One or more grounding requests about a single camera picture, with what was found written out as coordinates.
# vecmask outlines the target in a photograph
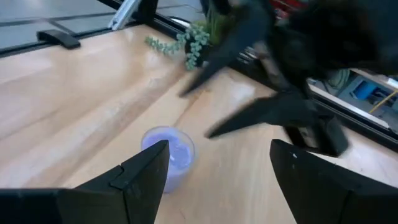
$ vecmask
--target cable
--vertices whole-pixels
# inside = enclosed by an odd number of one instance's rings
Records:
[[[394,91],[393,93],[391,93],[389,96],[385,97],[384,100],[380,101],[380,103],[378,103],[374,108],[372,108],[369,111],[369,114],[373,113],[375,110],[377,110],[383,103],[385,103],[387,100],[390,100],[391,97],[393,97],[395,94],[398,93],[398,90]]]

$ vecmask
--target potted plant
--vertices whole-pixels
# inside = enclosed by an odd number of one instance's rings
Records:
[[[146,44],[165,55],[172,55],[184,49],[187,56],[185,67],[192,70],[201,67],[213,45],[218,44],[229,28],[232,27],[233,18],[219,15],[210,4],[205,22],[194,22],[185,30],[184,34],[177,34],[177,41],[161,43],[153,37],[146,37]]]

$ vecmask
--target wooden surface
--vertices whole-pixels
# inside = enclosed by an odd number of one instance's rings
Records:
[[[164,195],[156,223],[295,223],[269,160],[266,124],[208,140],[213,123],[272,91],[224,69],[188,98],[183,55],[143,44],[145,26],[0,59],[0,187],[75,187],[139,152],[154,126],[175,126],[197,159],[180,188]],[[398,187],[398,155],[346,130],[351,149],[334,163]]]

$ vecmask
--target plastic cup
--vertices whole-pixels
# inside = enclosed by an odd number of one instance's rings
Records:
[[[169,171],[164,193],[173,192],[190,170],[195,160],[195,146],[189,136],[173,127],[156,127],[147,131],[141,141],[145,150],[160,140],[169,140]]]

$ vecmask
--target green leaves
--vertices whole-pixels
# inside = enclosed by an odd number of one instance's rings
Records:
[[[145,43],[164,55],[173,55],[176,51],[182,49],[188,40],[193,39],[194,41],[190,43],[191,52],[187,53],[187,61],[185,62],[185,68],[193,70],[200,57],[200,50],[208,43],[209,38],[210,35],[205,32],[203,26],[192,24],[185,30],[184,34],[177,34],[177,41],[172,44],[160,43],[158,39],[153,37],[146,37]]]

